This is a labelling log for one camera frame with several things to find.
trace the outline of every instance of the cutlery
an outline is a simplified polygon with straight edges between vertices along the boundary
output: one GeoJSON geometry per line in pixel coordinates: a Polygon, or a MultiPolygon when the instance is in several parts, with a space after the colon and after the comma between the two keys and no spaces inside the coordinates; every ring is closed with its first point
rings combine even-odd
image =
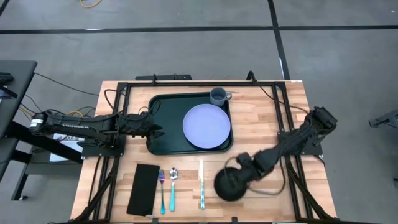
{"type": "Polygon", "coordinates": [[[205,184],[204,184],[204,178],[203,178],[203,159],[201,159],[200,163],[199,163],[199,178],[201,181],[200,208],[205,209],[205,184]]]}
{"type": "Polygon", "coordinates": [[[175,200],[175,193],[174,193],[174,185],[175,185],[175,180],[177,179],[177,170],[176,170],[176,168],[172,168],[172,170],[170,170],[170,179],[172,179],[172,194],[171,194],[171,197],[170,197],[170,211],[171,212],[174,212],[174,210],[175,210],[175,207],[174,207],[174,205],[175,205],[175,202],[174,202],[174,200],[175,200]]]}
{"type": "Polygon", "coordinates": [[[162,209],[160,210],[160,212],[161,212],[161,214],[165,214],[166,209],[164,207],[164,200],[163,200],[164,171],[162,169],[159,170],[159,181],[160,181],[160,186],[162,186],[162,209]]]}

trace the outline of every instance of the gray floor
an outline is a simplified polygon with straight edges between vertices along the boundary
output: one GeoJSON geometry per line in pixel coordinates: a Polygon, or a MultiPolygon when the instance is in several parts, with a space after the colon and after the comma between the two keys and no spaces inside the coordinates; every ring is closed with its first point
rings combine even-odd
{"type": "MultiPolygon", "coordinates": [[[[282,26],[398,24],[396,1],[274,1],[282,26]]],[[[10,0],[0,17],[0,29],[213,25],[269,26],[267,1],[103,0],[83,9],[78,1],[10,0]]],[[[325,106],[339,120],[338,129],[323,142],[338,216],[395,223],[397,131],[372,129],[368,119],[398,108],[398,30],[284,31],[282,40],[291,78],[304,81],[311,106],[325,106]]],[[[261,79],[282,77],[272,31],[0,35],[0,49],[0,60],[36,60],[37,72],[91,92],[103,80],[153,73],[234,79],[253,70],[261,79]]],[[[62,111],[96,104],[95,97],[40,77],[34,78],[28,94],[42,108],[62,111]]],[[[24,102],[33,108],[29,99],[24,102]]],[[[28,124],[19,113],[15,120],[28,124]]],[[[0,183],[0,223],[68,220],[78,177],[29,177],[24,194],[32,198],[11,202],[21,169],[11,162],[0,183]]]]}

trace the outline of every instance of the black rectangular pad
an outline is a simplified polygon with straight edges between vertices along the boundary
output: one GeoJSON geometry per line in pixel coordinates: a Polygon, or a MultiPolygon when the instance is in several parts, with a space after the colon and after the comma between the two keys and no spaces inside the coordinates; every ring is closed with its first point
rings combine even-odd
{"type": "Polygon", "coordinates": [[[127,214],[152,215],[159,166],[137,164],[127,214]]]}

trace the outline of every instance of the mug handle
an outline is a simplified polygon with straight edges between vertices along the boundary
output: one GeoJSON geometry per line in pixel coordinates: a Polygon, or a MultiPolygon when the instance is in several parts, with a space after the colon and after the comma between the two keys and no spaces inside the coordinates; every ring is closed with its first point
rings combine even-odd
{"type": "Polygon", "coordinates": [[[226,93],[225,100],[230,100],[232,98],[232,93],[226,93]]]}

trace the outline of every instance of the fork tines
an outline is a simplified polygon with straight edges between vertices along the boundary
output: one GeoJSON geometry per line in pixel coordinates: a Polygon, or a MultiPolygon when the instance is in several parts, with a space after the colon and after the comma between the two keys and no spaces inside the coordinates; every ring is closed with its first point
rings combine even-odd
{"type": "Polygon", "coordinates": [[[160,183],[164,181],[164,171],[162,169],[159,170],[159,180],[160,183]]]}

